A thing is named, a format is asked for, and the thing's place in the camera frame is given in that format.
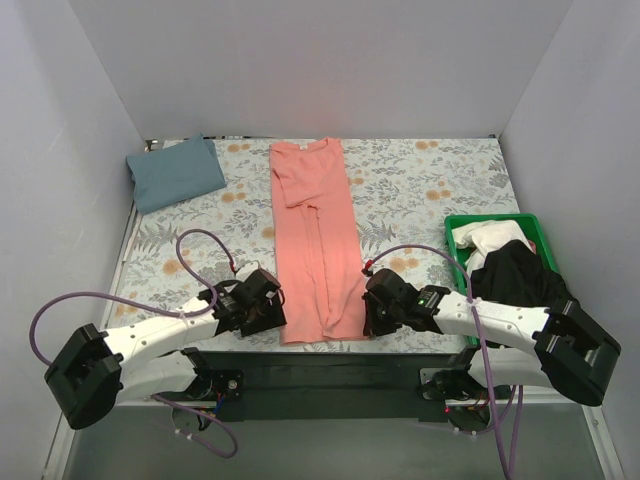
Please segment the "salmon pink t-shirt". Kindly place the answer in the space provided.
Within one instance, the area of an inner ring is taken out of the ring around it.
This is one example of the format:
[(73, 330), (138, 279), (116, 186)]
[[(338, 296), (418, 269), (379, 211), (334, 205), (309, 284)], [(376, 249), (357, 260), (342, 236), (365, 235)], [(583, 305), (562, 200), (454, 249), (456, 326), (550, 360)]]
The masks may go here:
[(269, 162), (282, 343), (363, 338), (362, 258), (340, 140), (274, 143)]

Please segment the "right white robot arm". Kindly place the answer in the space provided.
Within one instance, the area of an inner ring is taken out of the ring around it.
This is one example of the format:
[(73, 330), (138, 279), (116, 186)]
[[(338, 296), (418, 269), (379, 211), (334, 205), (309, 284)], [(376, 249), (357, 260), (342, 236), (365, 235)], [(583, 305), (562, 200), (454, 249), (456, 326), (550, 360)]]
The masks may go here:
[(550, 307), (468, 300), (446, 287), (416, 289), (389, 269), (370, 276), (363, 300), (367, 336), (407, 326), (492, 343), (487, 351), (466, 347), (451, 373), (440, 375), (441, 391), (448, 398), (475, 397), (488, 384), (530, 385), (599, 406), (621, 353), (619, 342), (570, 300)]

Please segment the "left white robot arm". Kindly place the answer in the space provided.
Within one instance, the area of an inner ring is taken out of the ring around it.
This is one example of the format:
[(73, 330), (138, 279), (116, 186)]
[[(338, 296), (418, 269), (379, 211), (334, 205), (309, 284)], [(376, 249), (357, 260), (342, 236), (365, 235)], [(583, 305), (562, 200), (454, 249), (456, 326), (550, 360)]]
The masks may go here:
[(250, 336), (286, 323), (278, 280), (258, 268), (243, 280), (222, 281), (175, 311), (129, 326), (76, 329), (44, 380), (69, 426), (81, 430), (116, 405), (166, 394), (175, 402), (232, 399), (242, 375), (216, 367), (195, 343), (226, 332)]

